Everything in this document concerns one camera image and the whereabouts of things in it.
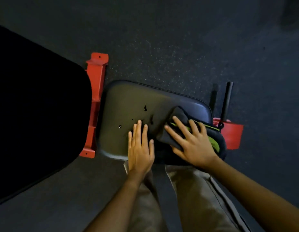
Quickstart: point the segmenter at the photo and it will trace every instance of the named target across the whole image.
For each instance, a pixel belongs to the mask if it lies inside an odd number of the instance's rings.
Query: person's right hand
[[[173,120],[182,131],[186,139],[179,136],[172,128],[165,126],[166,131],[182,146],[184,151],[172,147],[173,152],[181,157],[183,160],[193,164],[194,166],[207,170],[214,159],[218,156],[213,150],[209,138],[206,133],[206,127],[204,124],[199,123],[201,132],[199,132],[197,125],[193,120],[189,120],[192,134],[187,130],[186,126],[176,117],[173,116]]]

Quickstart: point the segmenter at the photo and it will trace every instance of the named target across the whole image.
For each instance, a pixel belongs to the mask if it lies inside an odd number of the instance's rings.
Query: black metal post
[[[232,92],[233,82],[228,82],[225,92],[225,98],[224,98],[224,104],[222,105],[222,114],[220,116],[221,121],[227,120],[227,114],[228,114],[228,108],[231,98],[231,92]]]

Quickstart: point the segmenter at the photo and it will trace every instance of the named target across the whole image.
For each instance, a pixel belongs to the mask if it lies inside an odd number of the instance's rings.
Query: dark gray floor
[[[294,2],[0,0],[0,24],[82,66],[91,52],[108,53],[106,84],[128,79],[208,103],[217,83],[220,109],[225,83],[234,81],[229,119],[245,128],[240,149],[226,162],[299,207],[299,0],[297,8]],[[168,227],[181,231],[163,167],[154,167],[154,175]],[[81,231],[124,178],[120,161],[77,158],[2,204],[0,231]]]

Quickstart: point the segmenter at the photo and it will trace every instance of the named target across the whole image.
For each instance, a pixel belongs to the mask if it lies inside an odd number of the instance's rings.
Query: pant leg
[[[125,161],[124,167],[128,172],[128,162]],[[167,225],[163,219],[157,191],[153,184],[153,173],[148,172],[144,181],[141,183],[133,206],[129,232],[167,232]]]
[[[249,231],[214,179],[192,166],[166,165],[183,231]]]

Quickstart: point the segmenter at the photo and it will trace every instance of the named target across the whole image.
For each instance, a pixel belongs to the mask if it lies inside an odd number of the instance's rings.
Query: leg
[[[128,162],[125,161],[124,167],[128,172]],[[136,201],[133,206],[131,221],[128,227],[129,232],[150,232],[168,231],[165,220],[163,219],[156,188],[153,184],[153,173],[148,172],[140,185]]]
[[[183,231],[249,231],[213,178],[192,166],[166,165]]]

